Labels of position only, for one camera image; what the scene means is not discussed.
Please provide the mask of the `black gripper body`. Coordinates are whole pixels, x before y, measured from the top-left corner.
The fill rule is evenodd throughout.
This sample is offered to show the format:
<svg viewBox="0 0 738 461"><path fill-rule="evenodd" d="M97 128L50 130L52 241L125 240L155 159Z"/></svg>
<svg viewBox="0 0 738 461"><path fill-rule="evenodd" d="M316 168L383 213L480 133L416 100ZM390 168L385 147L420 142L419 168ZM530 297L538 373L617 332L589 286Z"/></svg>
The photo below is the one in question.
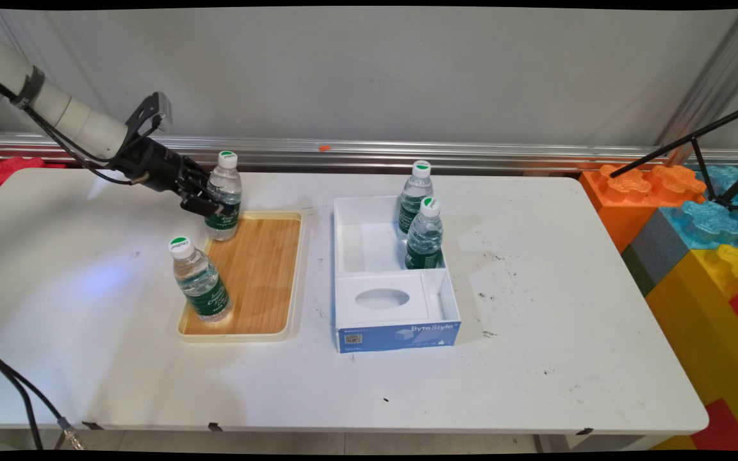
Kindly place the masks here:
<svg viewBox="0 0 738 461"><path fill-rule="evenodd" d="M181 155L149 138L131 141L115 157L116 170L154 191L179 191L182 166Z"/></svg>

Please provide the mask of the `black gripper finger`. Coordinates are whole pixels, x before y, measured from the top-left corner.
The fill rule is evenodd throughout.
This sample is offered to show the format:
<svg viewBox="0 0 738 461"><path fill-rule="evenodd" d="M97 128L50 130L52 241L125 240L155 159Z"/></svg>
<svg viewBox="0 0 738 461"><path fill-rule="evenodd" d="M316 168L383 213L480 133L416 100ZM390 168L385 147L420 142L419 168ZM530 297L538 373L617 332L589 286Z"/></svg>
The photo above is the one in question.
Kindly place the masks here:
<svg viewBox="0 0 738 461"><path fill-rule="evenodd" d="M181 186L181 208L185 212L199 216L222 214L226 209L223 202L217 201L211 193L200 186Z"/></svg>
<svg viewBox="0 0 738 461"><path fill-rule="evenodd" d="M196 188L205 188L209 181L209 174L196 161L182 160L182 179L190 182Z"/></svg>

